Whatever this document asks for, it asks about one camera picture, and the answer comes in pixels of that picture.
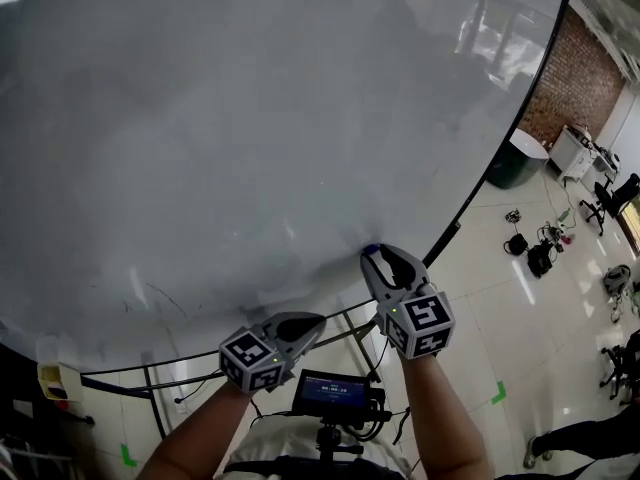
whiteboard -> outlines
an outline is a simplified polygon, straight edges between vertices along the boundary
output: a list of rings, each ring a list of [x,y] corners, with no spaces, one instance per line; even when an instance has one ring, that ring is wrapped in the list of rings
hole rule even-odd
[[[0,0],[0,342],[84,371],[369,298],[515,126],[563,0]]]

small display screen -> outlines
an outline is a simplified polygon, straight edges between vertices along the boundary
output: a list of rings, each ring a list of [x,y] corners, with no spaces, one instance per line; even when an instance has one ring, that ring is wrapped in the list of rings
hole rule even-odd
[[[365,386],[359,382],[307,377],[301,397],[315,402],[365,407]]]

metal frame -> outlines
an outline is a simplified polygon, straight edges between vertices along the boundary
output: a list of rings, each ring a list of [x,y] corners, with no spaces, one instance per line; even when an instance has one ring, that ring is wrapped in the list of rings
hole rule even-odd
[[[348,338],[349,336],[353,336],[356,345],[358,346],[358,349],[360,350],[360,353],[362,354],[365,363],[367,364],[367,366],[369,367],[369,369],[371,371],[373,371],[373,380],[375,380],[376,382],[381,382],[382,380],[380,379],[380,376],[374,371],[375,365],[373,363],[373,361],[371,360],[371,357],[369,356],[367,350],[364,348],[364,345],[362,344],[362,340],[373,330],[373,328],[376,326],[376,323],[372,320],[370,320],[369,322],[367,322],[366,324],[363,324],[359,327],[355,327],[353,325],[353,320],[351,320],[351,317],[349,316],[349,312],[353,311],[354,309],[360,308],[366,304],[369,304],[370,302],[373,302],[374,299],[369,299],[366,300],[364,302],[361,302],[359,304],[356,304],[355,306],[351,306],[347,309],[343,309],[342,311],[338,311],[337,313],[334,313],[332,315],[329,315],[327,317],[327,319],[329,318],[335,318],[335,317],[339,317],[342,316],[344,317],[347,326],[349,327],[348,331],[345,331],[343,333],[338,334],[337,336],[334,336],[333,338],[327,338],[326,340],[322,340],[319,341],[318,343],[315,344],[315,346],[313,347],[312,350],[315,350],[317,348],[321,348],[324,347],[326,345],[330,345],[331,343],[335,343],[336,341],[339,340],[343,340],[345,338]],[[153,416],[156,420],[156,425],[158,427],[158,432],[160,433],[160,437],[162,439],[164,439],[165,437],[167,437],[167,433],[165,431],[164,425],[162,423],[162,418],[160,417],[160,411],[158,409],[158,403],[156,401],[156,397],[155,397],[155,393],[154,391],[160,390],[160,389],[168,389],[168,388],[172,388],[172,387],[177,387],[177,386],[183,386],[186,384],[193,384],[196,382],[204,382],[207,380],[211,380],[211,379],[218,379],[220,377],[224,377],[224,374],[222,372],[216,371],[213,373],[210,373],[208,375],[202,375],[200,377],[193,377],[191,379],[185,379],[185,380],[180,380],[180,381],[174,381],[174,382],[165,382],[162,384],[152,384],[151,383],[151,376],[149,374],[149,368],[151,367],[155,367],[155,366],[161,366],[161,365],[166,365],[166,364],[171,364],[171,363],[177,363],[179,361],[188,361],[189,359],[194,359],[196,357],[203,357],[203,356],[207,356],[207,355],[213,355],[213,354],[217,354],[218,351],[214,350],[212,352],[206,352],[203,354],[198,354],[195,356],[190,356],[190,357],[184,357],[181,359],[172,359],[170,361],[163,361],[160,363],[154,363],[154,364],[149,364],[149,365],[144,365],[144,366],[135,366],[135,367],[131,367],[131,368],[122,368],[122,369],[118,369],[118,370],[107,370],[107,371],[103,371],[103,372],[91,372],[91,373],[82,373],[81,374],[81,379],[82,379],[82,385],[87,387],[87,388],[91,388],[91,389],[97,389],[99,391],[105,391],[107,393],[113,393],[114,395],[121,395],[121,396],[130,396],[130,397],[134,397],[134,398],[142,398],[145,400],[149,400],[149,402],[151,403],[151,408],[153,410]],[[104,374],[104,373],[119,373],[119,372],[123,372],[123,371],[131,371],[131,370],[140,370],[142,369],[143,373],[144,373],[144,380],[145,380],[145,385],[144,386],[136,386],[133,388],[123,388],[121,386],[114,386],[113,384],[109,384],[107,382],[102,382],[96,379],[92,379],[91,377],[89,377],[89,375],[100,375],[100,374]]]

tiled floor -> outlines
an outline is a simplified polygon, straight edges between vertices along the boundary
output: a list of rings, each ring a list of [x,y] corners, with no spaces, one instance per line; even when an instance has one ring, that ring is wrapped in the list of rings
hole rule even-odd
[[[576,208],[580,199],[591,199],[581,184],[569,182],[567,191]],[[531,243],[537,228],[555,221],[554,207],[558,214],[569,207],[567,197],[547,174],[508,191],[485,184],[463,215],[460,232],[430,270],[432,280],[447,292],[458,322],[452,343],[439,360],[484,436],[496,476],[522,471],[525,443],[534,433],[605,418],[618,411],[618,402],[609,401],[608,390],[598,388],[605,369],[598,351],[605,345],[626,342],[640,326],[628,303],[620,322],[611,323],[612,304],[601,284],[608,268],[635,259],[616,222],[608,220],[604,236],[599,237],[577,215],[576,227],[571,230],[575,242],[539,280],[531,275],[524,258],[504,253],[502,244],[513,235],[512,225],[504,219],[508,211],[520,210],[518,228]],[[371,305],[357,310],[354,319],[363,323],[373,311]],[[346,325],[336,319],[328,329],[325,337],[346,330]],[[375,331],[365,346],[377,357],[384,342]],[[301,363],[305,368],[336,373],[367,371],[351,339],[315,350]],[[215,369],[217,360],[212,356],[160,367],[154,374],[155,380],[164,382]],[[390,409],[404,410],[407,396],[395,351],[385,354],[379,371]],[[142,374],[136,371],[104,377],[122,386],[144,384]],[[498,381],[503,382],[507,396],[493,403]],[[190,393],[197,385],[182,391],[164,390],[167,426],[178,425],[221,383],[208,382],[180,410],[173,398]],[[292,381],[277,394],[259,393],[255,401],[265,414],[286,410],[295,387]],[[96,470],[105,479],[135,478],[160,440],[149,403],[87,389],[84,410],[96,419],[96,425],[83,429],[83,454],[94,458]],[[242,438],[254,417],[249,409],[234,442]],[[400,418],[394,417],[385,426],[385,437],[393,440]],[[122,444],[137,467],[124,465]],[[410,421],[399,446],[410,462],[418,459]],[[584,463],[578,455],[557,453],[551,462],[537,468],[560,474]],[[414,478],[424,478],[420,466]]]

backpack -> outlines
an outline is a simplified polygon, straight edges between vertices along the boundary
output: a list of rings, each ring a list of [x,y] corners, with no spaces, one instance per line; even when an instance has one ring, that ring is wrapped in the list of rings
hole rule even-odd
[[[618,265],[607,271],[602,278],[604,289],[612,297],[620,297],[631,279],[631,269],[626,265]]]

